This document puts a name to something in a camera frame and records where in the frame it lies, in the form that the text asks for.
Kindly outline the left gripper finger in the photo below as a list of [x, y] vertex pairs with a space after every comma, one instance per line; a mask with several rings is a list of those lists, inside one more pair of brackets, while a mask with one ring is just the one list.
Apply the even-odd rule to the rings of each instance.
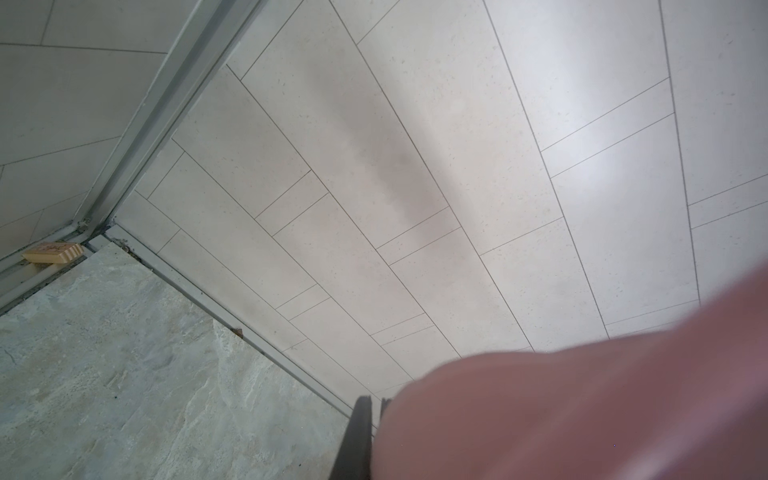
[[373, 402], [360, 396], [354, 405], [330, 480], [370, 480], [373, 443]]

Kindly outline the pink headphones with cable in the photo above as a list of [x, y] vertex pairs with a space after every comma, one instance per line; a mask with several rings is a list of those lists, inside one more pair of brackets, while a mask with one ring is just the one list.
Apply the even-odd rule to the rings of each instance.
[[376, 479], [763, 479], [767, 273], [666, 331], [447, 363], [403, 388]]

